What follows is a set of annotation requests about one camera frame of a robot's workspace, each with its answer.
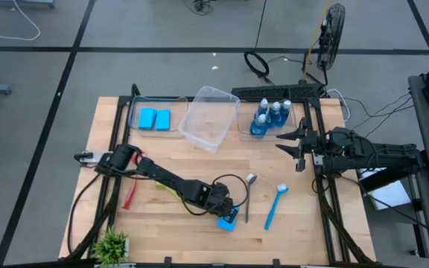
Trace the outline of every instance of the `white cable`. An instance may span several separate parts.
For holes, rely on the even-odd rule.
[[[346,107],[346,110],[347,110],[347,119],[343,119],[343,121],[344,121],[344,122],[347,122],[347,121],[350,119],[350,109],[349,109],[349,107],[347,106],[347,102],[346,102],[346,100],[344,100],[344,99],[343,99],[342,94],[341,94],[338,90],[336,90],[336,89],[329,89],[329,90],[327,91],[327,93],[329,93],[329,92],[336,92],[336,93],[340,96],[340,99],[342,100],[343,105]]]
[[[24,12],[22,12],[21,8],[19,8],[18,3],[16,3],[16,0],[13,0],[13,3],[16,5],[17,9],[19,10],[19,12],[37,29],[37,35],[33,38],[22,38],[22,37],[11,37],[11,36],[0,36],[0,38],[2,39],[15,39],[15,40],[23,40],[23,41],[32,41],[35,40],[37,37],[39,37],[39,35],[41,35],[41,30],[39,29],[39,27],[37,27],[37,25],[31,21],[31,19],[29,19],[26,14],[24,14]]]

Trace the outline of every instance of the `wooden table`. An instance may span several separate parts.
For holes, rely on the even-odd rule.
[[[99,98],[87,150],[107,150],[117,101],[118,98]],[[325,129],[344,126],[339,101],[324,99],[321,103]],[[250,109],[255,110],[257,104],[243,105],[252,105]],[[304,115],[302,105],[294,104],[293,111],[297,124]],[[312,117],[316,126],[313,110]],[[311,189],[314,178],[311,157],[306,156],[305,171],[297,173],[295,161],[274,146],[276,143],[294,146],[295,141],[240,141],[238,134],[235,120],[219,151],[212,154],[184,138],[149,138],[138,130],[130,131],[130,144],[139,146],[155,163],[182,178],[211,183],[225,173],[241,178],[255,173],[258,179],[251,192],[250,221],[244,222],[245,207],[241,207],[234,232],[219,229],[216,216],[190,215],[179,200],[168,191],[156,189],[152,181],[139,181],[130,209],[122,209],[133,184],[131,179],[122,179],[115,230],[129,235],[128,261],[162,263],[164,257],[171,256],[174,263],[271,264],[278,258],[282,264],[328,264],[319,202]],[[81,168],[74,197],[94,175],[93,170]],[[355,173],[349,171],[344,176],[355,178]],[[229,187],[235,203],[244,198],[245,190],[239,181],[225,178],[223,183]],[[280,183],[287,184],[290,190],[281,198],[270,230],[265,231],[264,223]],[[101,179],[76,207],[73,248],[92,226],[100,186]],[[344,226],[366,255],[375,260],[359,187],[338,179],[337,192]],[[336,259],[341,260],[337,233],[333,226],[331,229]],[[65,234],[60,256],[67,254]]]

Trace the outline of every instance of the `blue block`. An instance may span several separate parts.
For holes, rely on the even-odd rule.
[[[154,108],[141,108],[140,109],[140,119],[139,119],[139,129],[140,130],[151,130],[153,127],[153,122],[155,121],[156,110]]]
[[[218,221],[217,221],[217,226],[220,227],[221,229],[225,229],[227,231],[233,232],[235,230],[236,227],[236,220],[238,220],[238,215],[236,214],[235,219],[232,221],[232,223],[228,223],[224,217],[221,217]]]
[[[155,130],[170,130],[170,110],[156,111]]]

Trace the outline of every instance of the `green plant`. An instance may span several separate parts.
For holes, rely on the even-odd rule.
[[[120,261],[125,261],[127,249],[125,240],[128,235],[123,232],[116,234],[113,227],[109,227],[104,238],[100,239],[94,247],[92,257],[101,262],[102,267],[115,266]]]

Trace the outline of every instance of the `blue water bottle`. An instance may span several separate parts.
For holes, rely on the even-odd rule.
[[[290,100],[286,100],[282,106],[281,106],[281,120],[280,122],[277,124],[278,127],[282,127],[286,124],[287,118],[289,117],[289,113],[290,113],[290,105],[292,103],[290,102]]]
[[[254,114],[254,119],[258,118],[260,115],[265,115],[267,113],[267,99],[263,98],[261,103],[258,106],[256,114]]]
[[[272,128],[280,124],[281,122],[281,104],[279,102],[273,103],[269,108],[267,116],[267,128]]]
[[[267,126],[266,126],[266,115],[259,115],[251,123],[250,133],[256,138],[263,138],[266,135]]]

